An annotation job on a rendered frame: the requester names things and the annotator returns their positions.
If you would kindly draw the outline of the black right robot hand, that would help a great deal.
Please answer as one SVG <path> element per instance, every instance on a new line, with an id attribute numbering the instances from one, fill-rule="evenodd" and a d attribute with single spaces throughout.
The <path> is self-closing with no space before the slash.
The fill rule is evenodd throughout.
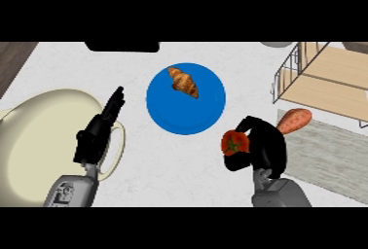
<path id="1" fill-rule="evenodd" d="M 247 116 L 238 126 L 236 131 L 249 131 L 248 153 L 236 152 L 232 156 L 224 156 L 224 166 L 229 171 L 238 171 L 248 166 L 252 170 L 270 169 L 270 179 L 279 179 L 286 169 L 288 152 L 285 137 L 279 130 L 261 119 Z"/>

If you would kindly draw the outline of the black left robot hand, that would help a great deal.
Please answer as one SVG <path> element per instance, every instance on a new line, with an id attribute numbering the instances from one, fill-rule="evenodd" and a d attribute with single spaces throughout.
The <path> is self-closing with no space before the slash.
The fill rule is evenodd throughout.
<path id="1" fill-rule="evenodd" d="M 88 164 L 100 162 L 108 146 L 111 128 L 124 104 L 124 88 L 118 87 L 111 95 L 102 113 L 93 117 L 85 129 L 77 134 L 78 145 L 74 162 Z"/>

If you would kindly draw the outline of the red tomato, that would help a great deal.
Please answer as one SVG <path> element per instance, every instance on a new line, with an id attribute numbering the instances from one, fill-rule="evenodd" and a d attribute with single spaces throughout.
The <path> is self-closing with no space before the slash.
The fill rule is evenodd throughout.
<path id="1" fill-rule="evenodd" d="M 236 152 L 248 152 L 248 138 L 242 132 L 229 130 L 221 138 L 221 152 L 226 156 L 232 156 Z"/>

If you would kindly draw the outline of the grey placemat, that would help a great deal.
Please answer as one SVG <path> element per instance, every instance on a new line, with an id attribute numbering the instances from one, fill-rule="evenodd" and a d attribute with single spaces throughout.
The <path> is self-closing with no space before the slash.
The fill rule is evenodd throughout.
<path id="1" fill-rule="evenodd" d="M 285 140 L 285 174 L 368 204 L 368 136 L 312 120 Z"/>

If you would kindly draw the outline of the orange sweet potato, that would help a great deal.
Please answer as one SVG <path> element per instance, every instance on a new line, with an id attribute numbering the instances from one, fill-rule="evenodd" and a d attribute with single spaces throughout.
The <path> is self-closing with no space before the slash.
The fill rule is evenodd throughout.
<path id="1" fill-rule="evenodd" d="M 301 129 L 312 120 L 312 112 L 307 109 L 289 109 L 278 123 L 278 130 L 288 134 Z"/>

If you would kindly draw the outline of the blue round plate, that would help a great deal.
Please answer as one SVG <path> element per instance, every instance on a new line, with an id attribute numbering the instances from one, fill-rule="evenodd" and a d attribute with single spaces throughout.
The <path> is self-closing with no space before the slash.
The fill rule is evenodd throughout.
<path id="1" fill-rule="evenodd" d="M 168 132 L 190 135 L 204 131 L 220 119 L 226 91 L 215 73 L 196 63 L 173 64 L 193 80 L 198 97 L 173 89 L 173 78 L 162 69 L 146 89 L 146 110 L 152 121 Z"/>

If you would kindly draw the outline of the brown croissant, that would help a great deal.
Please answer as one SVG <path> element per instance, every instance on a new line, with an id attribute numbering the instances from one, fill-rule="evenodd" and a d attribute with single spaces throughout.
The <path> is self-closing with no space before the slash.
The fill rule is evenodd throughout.
<path id="1" fill-rule="evenodd" d="M 187 94 L 190 97 L 198 98 L 198 87 L 189 74 L 179 68 L 168 68 L 168 75 L 173 80 L 171 88 Z"/>

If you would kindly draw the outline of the black appliance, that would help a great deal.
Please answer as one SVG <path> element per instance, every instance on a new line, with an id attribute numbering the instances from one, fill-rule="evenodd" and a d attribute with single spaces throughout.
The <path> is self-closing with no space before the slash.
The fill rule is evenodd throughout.
<path id="1" fill-rule="evenodd" d="M 85 42 L 87 48 L 94 52 L 156 53 L 158 42 Z"/>

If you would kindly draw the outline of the dark wooden board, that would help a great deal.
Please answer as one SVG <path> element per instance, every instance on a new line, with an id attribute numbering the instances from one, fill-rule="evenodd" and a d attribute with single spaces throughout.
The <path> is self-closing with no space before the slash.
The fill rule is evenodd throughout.
<path id="1" fill-rule="evenodd" d="M 0 98 L 26 63 L 37 42 L 0 42 Z"/>

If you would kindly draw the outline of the grey round object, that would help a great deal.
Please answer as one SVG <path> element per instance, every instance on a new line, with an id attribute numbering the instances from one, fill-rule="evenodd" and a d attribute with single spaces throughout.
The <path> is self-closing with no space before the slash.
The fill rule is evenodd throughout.
<path id="1" fill-rule="evenodd" d="M 285 48 L 292 42 L 260 42 L 269 48 Z"/>

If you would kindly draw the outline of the brown object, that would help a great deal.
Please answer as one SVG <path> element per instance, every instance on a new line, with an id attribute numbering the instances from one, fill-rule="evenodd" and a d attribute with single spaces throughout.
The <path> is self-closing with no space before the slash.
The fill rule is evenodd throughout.
<path id="1" fill-rule="evenodd" d="M 349 51 L 368 54 L 368 42 L 343 42 L 343 46 Z"/>

